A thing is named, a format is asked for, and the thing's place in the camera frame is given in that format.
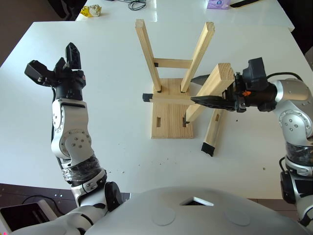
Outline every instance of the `yellow package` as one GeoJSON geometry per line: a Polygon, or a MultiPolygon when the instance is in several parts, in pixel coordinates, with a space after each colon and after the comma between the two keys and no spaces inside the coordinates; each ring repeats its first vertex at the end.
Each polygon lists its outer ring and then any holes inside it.
{"type": "Polygon", "coordinates": [[[101,15],[101,6],[91,5],[91,6],[84,6],[80,11],[80,14],[83,14],[87,17],[98,17],[101,15]]]}

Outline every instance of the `wooden stick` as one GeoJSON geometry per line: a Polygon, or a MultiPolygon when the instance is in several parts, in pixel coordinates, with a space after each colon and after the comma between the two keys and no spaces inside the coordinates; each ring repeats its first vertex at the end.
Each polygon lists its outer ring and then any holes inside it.
{"type": "Polygon", "coordinates": [[[192,60],[154,58],[154,63],[156,67],[188,69],[192,60]]]}
{"type": "Polygon", "coordinates": [[[150,41],[149,41],[149,37],[148,37],[144,20],[137,19],[135,28],[136,28],[136,32],[137,32],[137,35],[141,44],[143,54],[145,55],[145,58],[147,61],[147,65],[151,74],[153,84],[156,90],[159,92],[161,91],[161,81],[158,76],[157,69],[155,68],[155,65],[154,65],[154,57],[153,57],[153,53],[152,53],[152,49],[151,49],[151,45],[150,45],[150,41]]]}
{"type": "MultiPolygon", "coordinates": [[[[222,95],[223,91],[225,91],[234,80],[234,71],[230,63],[217,64],[201,87],[197,96],[222,95]]],[[[204,109],[205,106],[199,104],[190,105],[186,111],[186,122],[194,121],[204,109]]]]}
{"type": "Polygon", "coordinates": [[[180,85],[181,92],[187,91],[190,85],[190,80],[195,75],[195,72],[201,62],[201,59],[203,58],[203,55],[213,37],[214,31],[215,31],[214,24],[212,22],[206,22],[202,30],[201,36],[199,37],[194,54],[192,56],[192,63],[181,82],[180,85]]]}
{"type": "Polygon", "coordinates": [[[182,104],[192,105],[195,104],[190,96],[187,95],[173,95],[173,94],[143,94],[142,98],[145,102],[152,103],[168,103],[168,104],[182,104]]]}
{"type": "Polygon", "coordinates": [[[214,156],[214,150],[218,140],[223,113],[223,109],[214,109],[202,144],[201,151],[209,154],[211,157],[214,156]]]}

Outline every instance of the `wooden stool leg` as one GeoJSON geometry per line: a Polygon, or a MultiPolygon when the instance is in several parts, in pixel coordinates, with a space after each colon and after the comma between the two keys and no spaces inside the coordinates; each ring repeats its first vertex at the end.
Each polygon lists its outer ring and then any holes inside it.
{"type": "Polygon", "coordinates": [[[195,75],[195,72],[202,60],[202,57],[207,47],[209,46],[209,43],[214,35],[214,32],[215,32],[214,24],[212,22],[206,22],[202,30],[201,36],[199,37],[194,54],[192,56],[192,63],[181,82],[180,85],[181,92],[187,91],[190,85],[190,81],[195,75]]]}
{"type": "Polygon", "coordinates": [[[137,32],[137,35],[141,44],[143,54],[145,55],[145,58],[147,61],[147,65],[151,74],[153,84],[155,86],[155,89],[158,92],[160,92],[161,81],[158,76],[157,69],[154,65],[154,57],[153,57],[153,53],[152,53],[152,49],[151,49],[151,45],[150,45],[150,41],[149,41],[149,37],[148,37],[144,20],[136,20],[135,27],[136,27],[136,32],[137,32]]]}
{"type": "MultiPolygon", "coordinates": [[[[197,96],[222,95],[223,91],[234,82],[234,71],[230,63],[220,63],[213,69],[197,96]]],[[[190,105],[186,111],[186,122],[194,121],[205,109],[199,104],[190,105]]]]}

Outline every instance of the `mortise slot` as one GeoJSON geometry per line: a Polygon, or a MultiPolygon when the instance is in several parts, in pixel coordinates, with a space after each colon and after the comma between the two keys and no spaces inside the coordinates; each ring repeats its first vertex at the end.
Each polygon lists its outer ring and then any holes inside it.
{"type": "Polygon", "coordinates": [[[186,122],[185,122],[185,117],[182,117],[182,126],[187,127],[186,122]]]}
{"type": "Polygon", "coordinates": [[[156,127],[161,127],[161,118],[160,117],[156,118],[156,127]]]}
{"type": "Polygon", "coordinates": [[[217,115],[216,115],[216,118],[215,118],[215,121],[219,121],[219,119],[220,119],[220,115],[217,114],[217,115]]]}

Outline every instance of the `wooden block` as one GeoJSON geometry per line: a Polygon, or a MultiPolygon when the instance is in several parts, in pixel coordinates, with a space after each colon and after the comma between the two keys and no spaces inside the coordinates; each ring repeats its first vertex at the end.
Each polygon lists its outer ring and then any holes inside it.
{"type": "Polygon", "coordinates": [[[154,57],[144,20],[136,20],[135,28],[141,44],[143,54],[147,61],[147,65],[151,74],[154,87],[156,88],[157,91],[161,91],[161,82],[158,76],[157,69],[154,65],[154,57]]]}
{"type": "Polygon", "coordinates": [[[192,105],[195,104],[191,99],[190,96],[187,95],[172,95],[172,94],[162,94],[156,93],[153,94],[152,98],[150,99],[152,103],[168,103],[168,104],[183,104],[183,105],[192,105]]]}
{"type": "MultiPolygon", "coordinates": [[[[162,92],[164,95],[190,96],[180,92],[182,79],[161,79],[162,92]]],[[[153,103],[152,114],[152,139],[192,139],[192,125],[184,125],[183,118],[188,105],[153,103]]]]}
{"type": "MultiPolygon", "coordinates": [[[[234,82],[234,71],[230,63],[219,63],[215,66],[197,96],[222,95],[223,91],[234,82]]],[[[186,111],[186,121],[194,121],[205,109],[199,104],[190,105],[186,111]]]]}
{"type": "Polygon", "coordinates": [[[195,72],[203,58],[203,55],[207,47],[209,46],[209,43],[214,35],[214,32],[215,32],[214,24],[212,22],[206,22],[202,30],[202,33],[199,37],[194,54],[192,56],[192,63],[190,65],[190,68],[187,70],[185,77],[181,82],[180,89],[182,92],[187,91],[190,85],[190,81],[195,75],[195,72]]]}
{"type": "Polygon", "coordinates": [[[223,109],[214,109],[203,141],[201,150],[210,154],[211,157],[213,157],[214,149],[216,148],[223,113],[223,109]]]}
{"type": "Polygon", "coordinates": [[[192,60],[154,58],[154,63],[157,63],[156,67],[188,69],[192,60]]]}

